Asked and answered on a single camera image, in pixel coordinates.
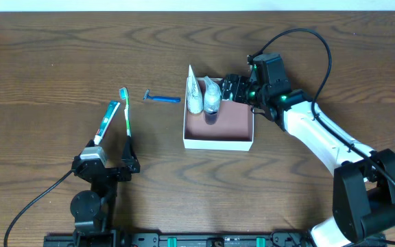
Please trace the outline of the clear pump bottle dark liquid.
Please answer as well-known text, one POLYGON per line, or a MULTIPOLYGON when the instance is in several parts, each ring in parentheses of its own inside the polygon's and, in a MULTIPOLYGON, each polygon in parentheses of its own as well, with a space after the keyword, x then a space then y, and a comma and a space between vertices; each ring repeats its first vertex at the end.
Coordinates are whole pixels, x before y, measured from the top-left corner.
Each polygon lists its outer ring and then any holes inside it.
POLYGON ((211 80, 208 76, 204 77, 206 86, 204 93, 204 119, 208 125, 213 125, 218 118, 221 103, 221 91, 218 83, 211 80))

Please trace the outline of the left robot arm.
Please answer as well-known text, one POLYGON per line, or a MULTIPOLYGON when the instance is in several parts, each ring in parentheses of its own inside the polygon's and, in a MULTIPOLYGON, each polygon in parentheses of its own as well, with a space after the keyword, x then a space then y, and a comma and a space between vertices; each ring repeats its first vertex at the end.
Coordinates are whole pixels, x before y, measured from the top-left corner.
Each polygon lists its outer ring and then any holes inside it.
POLYGON ((78 178, 91 185, 71 201, 70 211, 75 219, 75 232, 83 236, 109 233, 117 197, 117 185, 132 180, 140 172, 140 163, 127 136, 118 167, 106 167, 107 156, 102 146, 90 140, 72 162, 71 169, 78 178))

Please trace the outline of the white Pantene tube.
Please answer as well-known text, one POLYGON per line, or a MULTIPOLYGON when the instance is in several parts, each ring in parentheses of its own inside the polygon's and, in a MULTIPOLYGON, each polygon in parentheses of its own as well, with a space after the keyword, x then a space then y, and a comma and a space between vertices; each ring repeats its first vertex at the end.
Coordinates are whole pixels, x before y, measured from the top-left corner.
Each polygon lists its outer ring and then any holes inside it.
POLYGON ((203 111, 203 96, 191 65, 187 77, 187 109, 191 114, 198 115, 203 111))

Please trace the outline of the green white toothpaste tube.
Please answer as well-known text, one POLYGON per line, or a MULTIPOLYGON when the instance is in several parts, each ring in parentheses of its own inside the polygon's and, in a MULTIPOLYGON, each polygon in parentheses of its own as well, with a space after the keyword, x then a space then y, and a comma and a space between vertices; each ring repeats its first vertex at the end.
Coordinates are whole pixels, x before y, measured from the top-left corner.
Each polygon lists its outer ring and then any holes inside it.
POLYGON ((93 139, 95 145, 99 145, 104 138, 106 131, 112 122, 112 119, 116 113, 116 111, 119 109, 121 103, 117 101, 110 101, 106 112, 103 116, 103 119, 100 123, 100 126, 97 130, 97 133, 95 134, 95 137, 93 139))

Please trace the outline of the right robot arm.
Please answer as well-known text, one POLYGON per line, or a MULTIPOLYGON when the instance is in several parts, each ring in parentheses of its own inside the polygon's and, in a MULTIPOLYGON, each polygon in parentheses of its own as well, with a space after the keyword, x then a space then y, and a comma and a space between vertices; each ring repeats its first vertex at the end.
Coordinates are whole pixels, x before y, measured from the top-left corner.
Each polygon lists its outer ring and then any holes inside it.
POLYGON ((376 151, 331 121, 287 78, 259 82, 227 75, 222 99, 258 108, 260 115, 303 142, 333 175, 333 215, 310 231, 316 246, 395 245, 383 235, 395 226, 395 153, 376 151))

